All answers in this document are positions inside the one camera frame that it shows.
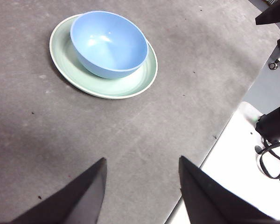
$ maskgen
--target table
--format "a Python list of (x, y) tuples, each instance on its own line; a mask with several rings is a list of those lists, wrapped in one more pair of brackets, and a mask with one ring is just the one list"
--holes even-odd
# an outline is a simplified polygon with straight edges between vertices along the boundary
[[(49, 55), (63, 19), (118, 13), (152, 44), (144, 93), (106, 100), (71, 86)], [(280, 34), (248, 1), (0, 0), (0, 222), (108, 161), (98, 223), (164, 223), (180, 197), (178, 158), (200, 165)]]

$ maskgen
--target white floor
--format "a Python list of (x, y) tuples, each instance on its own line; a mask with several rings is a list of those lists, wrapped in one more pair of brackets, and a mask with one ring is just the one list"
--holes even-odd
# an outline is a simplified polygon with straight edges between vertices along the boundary
[[(260, 211), (280, 220), (280, 180), (266, 177), (259, 166), (255, 146), (264, 147), (255, 123), (262, 113), (243, 102), (202, 166), (202, 170), (223, 187), (252, 204)], [(280, 156), (280, 147), (275, 149)], [(271, 175), (280, 171), (280, 162), (270, 154), (264, 163)], [(171, 224), (189, 224), (183, 200), (178, 203)]]

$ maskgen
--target light green plate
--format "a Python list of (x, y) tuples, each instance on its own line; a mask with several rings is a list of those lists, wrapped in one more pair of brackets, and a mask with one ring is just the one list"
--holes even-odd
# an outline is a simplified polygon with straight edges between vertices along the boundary
[(61, 74), (75, 87), (101, 98), (124, 99), (147, 90), (158, 70), (157, 58), (150, 43), (146, 61), (131, 75), (119, 79), (98, 77), (78, 61), (70, 40), (70, 27), (78, 16), (71, 16), (59, 23), (50, 38), (51, 56)]

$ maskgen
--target plate rim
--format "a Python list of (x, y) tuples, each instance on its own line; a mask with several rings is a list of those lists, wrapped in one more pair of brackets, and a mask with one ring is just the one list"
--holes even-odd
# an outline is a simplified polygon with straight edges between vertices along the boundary
[(105, 99), (125, 99), (125, 98), (130, 98), (130, 97), (134, 97), (134, 96), (137, 96), (141, 93), (143, 93), (145, 90), (147, 90), (154, 82), (156, 76), (157, 76), (157, 72), (158, 72), (158, 61), (157, 61), (157, 56), (155, 54), (155, 51), (153, 49), (153, 47), (151, 46), (151, 44), (149, 43), (149, 41), (147, 40), (147, 43), (149, 45), (149, 47), (151, 48), (153, 54), (154, 54), (154, 59), (155, 59), (155, 64), (156, 64), (156, 68), (155, 68), (155, 73), (154, 73), (154, 77), (153, 79), (151, 80), (151, 82), (142, 90), (136, 92), (136, 93), (133, 93), (133, 94), (130, 94), (130, 95), (125, 95), (125, 96), (110, 96), (110, 95), (105, 95), (105, 94), (101, 94), (101, 93), (97, 93), (95, 91), (91, 91), (91, 90), (88, 90), (82, 86), (80, 86), (79, 84), (77, 84), (76, 82), (74, 82), (58, 65), (57, 61), (55, 60), (55, 57), (54, 57), (54, 54), (53, 54), (53, 49), (52, 49), (52, 42), (53, 42), (53, 36), (55, 34), (55, 32), (58, 30), (58, 28), (64, 24), (67, 20), (70, 20), (74, 17), (78, 17), (79, 15), (81, 14), (76, 14), (76, 15), (72, 15), (64, 20), (62, 20), (53, 30), (52, 34), (51, 34), (51, 37), (50, 37), (50, 41), (49, 41), (49, 50), (50, 50), (50, 54), (51, 54), (51, 58), (54, 62), (54, 65), (57, 67), (58, 71), (63, 75), (63, 77), (69, 81), (72, 85), (74, 85), (75, 87), (77, 87), (78, 89), (82, 90), (83, 92), (86, 92), (90, 95), (93, 95), (93, 96), (96, 96), (96, 97), (100, 97), (100, 98), (105, 98)]

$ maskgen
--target blue bowl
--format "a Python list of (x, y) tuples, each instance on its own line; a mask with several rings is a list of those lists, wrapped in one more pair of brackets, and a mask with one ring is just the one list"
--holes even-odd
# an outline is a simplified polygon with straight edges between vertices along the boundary
[(130, 75), (148, 55), (148, 44), (139, 28), (110, 12), (82, 14), (72, 24), (70, 38), (81, 64), (103, 78)]

